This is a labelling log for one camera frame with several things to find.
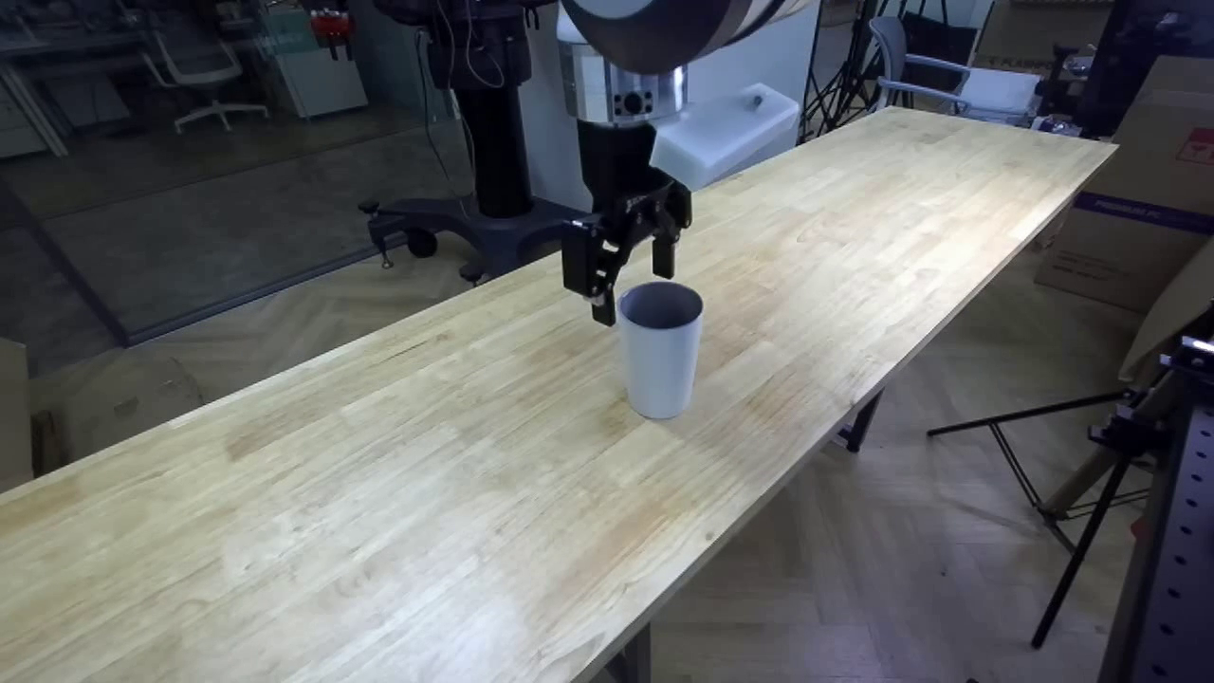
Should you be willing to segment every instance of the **paper cup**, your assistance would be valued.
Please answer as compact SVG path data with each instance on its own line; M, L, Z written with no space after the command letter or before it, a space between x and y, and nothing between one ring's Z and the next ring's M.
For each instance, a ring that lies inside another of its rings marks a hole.
M702 298L676 281L637 286L619 299L629 401L653 422L691 410Z

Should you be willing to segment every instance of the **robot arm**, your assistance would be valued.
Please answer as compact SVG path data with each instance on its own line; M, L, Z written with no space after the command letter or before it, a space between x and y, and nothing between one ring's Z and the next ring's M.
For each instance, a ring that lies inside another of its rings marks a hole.
M482 28L482 49L434 49L439 89L496 89L528 80L525 14L556 0L377 0L398 22L425 28L437 46ZM599 323L614 323L614 277L640 240L653 240L653 271L676 272L676 245L691 224L691 189L649 166L653 124L682 109L682 65L741 42L807 0L563 0L586 61L572 74L586 183L591 215L563 228L564 288L591 299Z
M629 74L671 74L807 0L563 0L577 31Z

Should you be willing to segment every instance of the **black pole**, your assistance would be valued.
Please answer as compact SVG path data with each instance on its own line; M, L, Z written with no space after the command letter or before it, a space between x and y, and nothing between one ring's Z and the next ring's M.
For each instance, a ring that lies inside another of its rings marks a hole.
M486 215L532 214L528 150L516 89L456 89Z
M649 124L604 128L577 121L581 183L591 189L596 214L612 214L614 200L664 183L649 166L653 141L657 135Z
M1049 401L1049 408L1037 408L1037 410L992 413L992 418L980 418L980 422L955 422L955 425L927 429L927 438L946 438L946 434L964 434L964 429L992 429L992 425L1001 425L1001 422L1027 422L1027 418L1042 418L1042 413L1102 408L1102 401L1117 401L1122 394L1127 391L1104 391L1104 394L1084 394L1084 400L1073 400L1073 401Z
M653 625L633 634L633 643L607 666L619 683L649 683L653 681Z
M1088 560L1088 549L1093 549L1093 539L1096 539L1096 533L1102 533L1102 523L1104 523L1104 513L1112 509L1112 499L1117 499L1117 491L1122 485L1122 474L1127 474L1127 472L1132 472L1132 456L1118 456L1118 463L1117 463L1117 472L1109 474L1104 495L1102 495L1102 501L1096 501L1096 513L1093 513L1084 537L1077 539L1077 548L1073 548L1073 556L1070 556L1070 561L1068 561L1068 571L1061 571L1061 580L1059 580L1049 610L1042 610L1041 623L1037 623L1031 651L1041 651L1041 646L1049 643L1049 634L1051 634L1051 625L1055 625L1055 620L1059 620L1059 610L1061 610L1061 603L1068 603L1068 595L1070 595L1070 586L1073 586L1077 571L1084 567L1084 560Z

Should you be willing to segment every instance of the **metal frame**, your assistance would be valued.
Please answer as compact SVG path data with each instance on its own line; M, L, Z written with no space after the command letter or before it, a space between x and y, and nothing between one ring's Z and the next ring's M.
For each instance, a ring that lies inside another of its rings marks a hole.
M1214 408L1197 408L1173 447L1150 533L1112 623L1102 683L1214 681Z
M1102 447L1055 499L1042 499L1037 491L1037 484L1027 480L1012 442L1006 438L1001 425L1010 422L1031 422L1031 418L1049 418L1049 413L1068 413L1068 410L1084 410L1084 408L1109 408L1118 401L1127 391L1104 391L1104 394L1084 394L1084 400L1070 400L1070 401L1049 401L1049 408L1031 408L1031 410L1010 410L1010 413L992 413L992 418L975 418L975 422L955 422L955 425L937 425L927 438L946 438L946 434L969 434L969 429L992 429L997 456L1006 460L1006 468L1012 472L1026 501L1031 506L1031 513L1049 523L1049 533L1073 549L1073 539L1059 528L1061 519L1077 519L1084 513L1096 513L1096 506L1077 506L1080 495L1088 495L1088 485L1117 463L1109 460L1109 453Z
M219 299L214 299L214 304L202 304L202 309L194 309L194 310L159 319L159 323L153 323L153 326L126 326L126 323L109 310L109 304L89 286L89 277L76 271L76 262L62 251L62 245L43 228L43 221L28 209L28 200L16 197L7 183L0 183L0 194L7 194L12 214L19 214L16 224L35 236L35 245L43 247L43 256L66 272L66 281L73 286L73 293L93 309L93 314L100 314L100 323L109 332L109 337L114 337L118 345L140 345L140 343L148 343L148 337L159 337L159 333L194 326L194 323L214 319L214 314L219 314L219 310L233 310L233 309L266 299L266 298L272 298L272 293L285 293L285 288L291 288L291 286L317 281L317 277L323 277L323 272L346 271L346 267L366 262L366 259L377 256L377 247L358 247L358 251L349 251L349 256L317 262L317 267L296 271L296 272L289 272L289 277L276 277L276 281L266 281L266 286L256 286L256 288L219 298Z

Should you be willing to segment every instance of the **wooden tabletop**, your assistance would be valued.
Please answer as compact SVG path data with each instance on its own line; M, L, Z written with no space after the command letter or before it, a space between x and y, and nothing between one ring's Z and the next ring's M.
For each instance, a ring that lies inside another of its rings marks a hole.
M678 422L540 262L3 495L0 671L586 676L1109 155L884 109L700 194Z

